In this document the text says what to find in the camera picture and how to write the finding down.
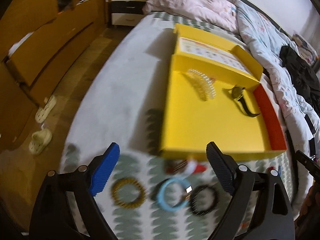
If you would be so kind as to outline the brown wooden wardrobe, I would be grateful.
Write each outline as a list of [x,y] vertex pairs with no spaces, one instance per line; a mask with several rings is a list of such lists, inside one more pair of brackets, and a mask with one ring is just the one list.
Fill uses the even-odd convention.
[[73,62],[104,30],[110,0],[1,0],[1,150],[18,148]]

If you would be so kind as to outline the wristwatch with black strap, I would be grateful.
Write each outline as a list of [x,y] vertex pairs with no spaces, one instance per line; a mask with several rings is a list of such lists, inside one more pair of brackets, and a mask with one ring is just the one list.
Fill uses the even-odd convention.
[[240,105],[242,105],[242,109],[244,110],[244,113],[247,116],[249,116],[251,118],[255,118],[255,117],[259,116],[260,113],[252,113],[249,110],[249,107],[248,107],[246,100],[244,98],[244,90],[245,90],[245,87],[234,86],[233,88],[228,89],[227,91],[230,93],[233,100],[239,102]]

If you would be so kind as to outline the white black nightstand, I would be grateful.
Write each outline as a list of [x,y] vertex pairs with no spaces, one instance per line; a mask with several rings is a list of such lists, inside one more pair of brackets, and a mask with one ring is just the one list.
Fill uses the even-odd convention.
[[136,26],[144,17],[146,0],[111,0],[111,24],[114,26]]

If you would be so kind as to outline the black garment on bed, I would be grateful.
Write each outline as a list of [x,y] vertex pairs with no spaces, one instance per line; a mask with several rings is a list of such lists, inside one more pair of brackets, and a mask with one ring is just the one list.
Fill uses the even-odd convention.
[[319,115],[319,79],[315,71],[290,46],[282,46],[279,57],[289,72],[297,94]]

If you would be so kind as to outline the pink blanket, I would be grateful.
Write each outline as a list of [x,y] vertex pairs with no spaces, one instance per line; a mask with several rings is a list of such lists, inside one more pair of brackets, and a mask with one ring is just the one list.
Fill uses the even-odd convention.
[[147,0],[143,12],[165,11],[190,20],[208,22],[237,34],[237,8],[228,0]]

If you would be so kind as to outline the white slipper near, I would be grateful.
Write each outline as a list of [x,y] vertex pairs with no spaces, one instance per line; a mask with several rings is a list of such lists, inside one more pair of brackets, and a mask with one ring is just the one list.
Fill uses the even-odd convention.
[[48,128],[36,131],[31,135],[29,152],[33,155],[40,154],[51,142],[52,132]]

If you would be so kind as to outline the red santa hat hair clip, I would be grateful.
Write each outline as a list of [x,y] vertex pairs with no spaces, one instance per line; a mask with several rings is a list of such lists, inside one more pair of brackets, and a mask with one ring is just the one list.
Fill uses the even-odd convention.
[[207,166],[196,161],[193,158],[183,160],[168,160],[165,163],[166,174],[182,174],[189,176],[192,174],[200,174],[207,170]]

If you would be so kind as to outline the white floral duvet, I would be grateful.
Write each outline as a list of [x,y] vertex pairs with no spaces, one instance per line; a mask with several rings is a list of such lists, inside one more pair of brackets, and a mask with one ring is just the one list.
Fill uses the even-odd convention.
[[273,92],[281,108],[295,150],[319,158],[319,116],[297,94],[292,79],[280,59],[282,46],[295,52],[297,46],[255,9],[241,0],[229,0],[236,6],[239,33],[252,56],[267,70]]

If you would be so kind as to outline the white slipper far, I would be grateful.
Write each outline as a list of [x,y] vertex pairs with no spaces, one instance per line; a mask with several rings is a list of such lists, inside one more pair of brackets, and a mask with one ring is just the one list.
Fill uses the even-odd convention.
[[52,111],[52,109],[55,107],[57,103],[57,99],[55,95],[52,95],[49,100],[47,101],[46,105],[44,107],[40,107],[36,114],[35,114],[35,121],[38,124],[43,123],[46,118],[48,117],[49,113]]

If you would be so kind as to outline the yellow cardboard box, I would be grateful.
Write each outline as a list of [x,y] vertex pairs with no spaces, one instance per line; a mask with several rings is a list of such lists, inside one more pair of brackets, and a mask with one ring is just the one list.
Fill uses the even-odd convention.
[[[206,146],[215,142],[237,161],[274,158],[286,151],[281,124],[263,85],[263,67],[238,44],[183,24],[174,28],[176,47],[171,57],[164,111],[161,156],[205,161]],[[216,96],[203,101],[186,72],[195,69],[214,80]],[[232,99],[228,89],[245,87],[252,113]]]

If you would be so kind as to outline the white slipper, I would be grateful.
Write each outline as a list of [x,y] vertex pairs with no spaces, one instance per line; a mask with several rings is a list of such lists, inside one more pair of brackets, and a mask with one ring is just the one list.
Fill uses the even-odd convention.
[[33,155],[40,154],[51,142],[52,132],[48,128],[36,131],[31,135],[29,152]]
[[38,124],[43,123],[46,118],[48,117],[49,113],[52,111],[52,109],[55,107],[57,103],[57,99],[55,95],[52,95],[49,100],[47,101],[46,105],[44,107],[40,107],[36,114],[35,114],[35,121]]

